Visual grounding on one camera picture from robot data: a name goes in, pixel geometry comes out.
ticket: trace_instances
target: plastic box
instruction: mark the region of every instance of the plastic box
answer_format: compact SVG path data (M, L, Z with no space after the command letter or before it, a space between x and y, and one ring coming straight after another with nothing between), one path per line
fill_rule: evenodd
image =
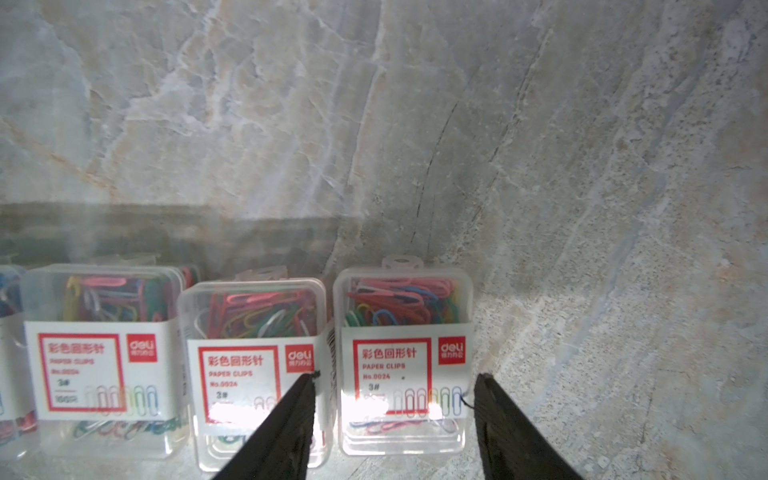
M38 421L24 341L21 278L24 269L0 265L0 460L37 448Z
M189 437L176 299L165 266L55 264L22 281L26 338L51 455L166 458Z
M418 257L333 285L339 443L348 455L460 452L472 364L472 281Z
M335 393L326 289L313 278L254 281L285 276L284 267L245 272L235 281L198 283L179 298L195 447L205 472L221 470L299 375L314 370L320 377L309 467L328 458ZM291 369L290 358L303 357L307 347L312 365Z

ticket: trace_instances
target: gray marble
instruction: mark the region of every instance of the gray marble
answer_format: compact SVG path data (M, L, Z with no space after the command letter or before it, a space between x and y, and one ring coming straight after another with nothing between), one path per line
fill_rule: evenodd
M585 478L768 478L765 0L4 0L25 263L465 268L493 372ZM461 455L310 478L481 478ZM198 478L32 455L0 477Z

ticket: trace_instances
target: red logo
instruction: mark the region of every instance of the red logo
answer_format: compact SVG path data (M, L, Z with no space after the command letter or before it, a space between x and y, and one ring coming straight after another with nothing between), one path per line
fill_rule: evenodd
M129 333L127 337L129 363L157 363L154 333Z
M442 336L438 339L439 365L455 365L467 361L467 337Z
M286 345L286 371L312 373L315 371L315 349L312 345Z

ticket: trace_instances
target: barcode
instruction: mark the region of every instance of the barcode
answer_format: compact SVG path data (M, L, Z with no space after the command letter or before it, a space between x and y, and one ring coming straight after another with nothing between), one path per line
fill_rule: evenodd
M333 366L331 368L331 392L333 392L333 398L336 398L336 329L331 329L328 332L328 348L331 350L331 361Z

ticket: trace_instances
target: label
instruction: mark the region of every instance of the label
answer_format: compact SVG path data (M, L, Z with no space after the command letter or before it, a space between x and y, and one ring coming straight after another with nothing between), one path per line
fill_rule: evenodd
M316 426L326 429L333 370L326 336L188 340L200 434L249 435L303 373L316 370Z
M472 325L347 327L342 335L345 422L467 416Z
M159 323L26 322L41 420L170 420L186 379L176 319Z
M23 313L0 318L0 422L35 409L24 341Z

